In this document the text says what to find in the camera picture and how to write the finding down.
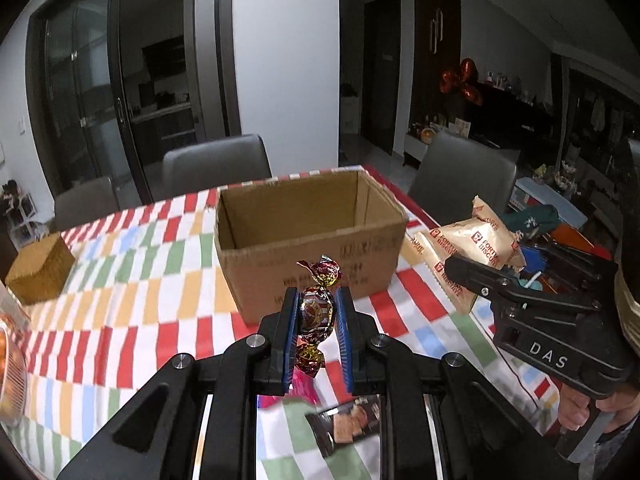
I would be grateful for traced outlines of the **person right hand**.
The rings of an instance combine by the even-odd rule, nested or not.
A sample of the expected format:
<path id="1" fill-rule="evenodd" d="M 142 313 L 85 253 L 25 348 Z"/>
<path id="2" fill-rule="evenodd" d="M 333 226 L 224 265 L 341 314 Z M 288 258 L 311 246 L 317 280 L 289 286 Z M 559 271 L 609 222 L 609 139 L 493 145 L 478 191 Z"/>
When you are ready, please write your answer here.
<path id="1" fill-rule="evenodd" d="M 576 431 L 585 425 L 590 416 L 590 397 L 562 385 L 558 419 L 562 427 Z M 639 390 L 634 386 L 623 384 L 612 396 L 596 402 L 596 408 L 602 413 L 613 413 L 608 426 L 603 432 L 609 434 L 631 422 L 639 414 Z"/>

